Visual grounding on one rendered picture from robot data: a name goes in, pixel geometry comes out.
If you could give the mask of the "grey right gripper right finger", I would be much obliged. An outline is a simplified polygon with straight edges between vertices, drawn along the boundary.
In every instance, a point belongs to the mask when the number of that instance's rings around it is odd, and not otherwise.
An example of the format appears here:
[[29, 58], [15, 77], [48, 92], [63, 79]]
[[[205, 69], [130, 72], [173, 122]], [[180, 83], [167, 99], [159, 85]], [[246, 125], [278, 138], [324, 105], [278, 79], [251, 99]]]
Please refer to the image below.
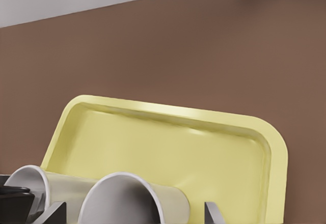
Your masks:
[[204, 208], [205, 224], [225, 224], [225, 220], [216, 203], [205, 202]]

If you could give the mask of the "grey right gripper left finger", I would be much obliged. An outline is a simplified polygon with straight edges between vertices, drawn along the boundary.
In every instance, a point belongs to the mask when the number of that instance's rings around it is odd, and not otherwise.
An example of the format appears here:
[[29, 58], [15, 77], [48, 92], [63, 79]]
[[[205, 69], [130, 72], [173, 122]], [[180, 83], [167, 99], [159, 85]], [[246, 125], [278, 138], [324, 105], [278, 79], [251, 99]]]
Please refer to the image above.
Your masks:
[[38, 217], [38, 224], [67, 224], [66, 202], [54, 202]]

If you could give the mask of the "white IKEA cup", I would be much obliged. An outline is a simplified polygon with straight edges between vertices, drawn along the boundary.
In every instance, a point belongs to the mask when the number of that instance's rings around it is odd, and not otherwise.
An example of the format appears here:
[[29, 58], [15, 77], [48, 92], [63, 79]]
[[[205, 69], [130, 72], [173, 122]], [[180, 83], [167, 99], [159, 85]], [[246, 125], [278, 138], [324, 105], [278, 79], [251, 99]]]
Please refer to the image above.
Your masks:
[[109, 174], [87, 194], [78, 224], [187, 224], [190, 207], [178, 188], [127, 172]]
[[35, 165], [17, 169], [5, 186], [24, 187], [35, 195], [27, 222], [33, 223], [54, 202], [67, 205], [67, 223], [77, 224], [82, 203], [97, 180], [46, 172]]

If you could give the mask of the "pale yellow tray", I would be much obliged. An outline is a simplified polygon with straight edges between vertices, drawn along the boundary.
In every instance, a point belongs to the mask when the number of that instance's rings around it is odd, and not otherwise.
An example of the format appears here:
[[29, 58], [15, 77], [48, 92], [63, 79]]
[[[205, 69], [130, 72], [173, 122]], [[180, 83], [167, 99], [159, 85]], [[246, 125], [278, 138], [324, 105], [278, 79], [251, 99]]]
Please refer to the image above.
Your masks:
[[64, 108], [41, 167], [100, 179], [114, 172], [180, 189], [189, 224], [214, 202], [227, 224], [282, 224], [288, 151], [251, 116], [80, 95]]

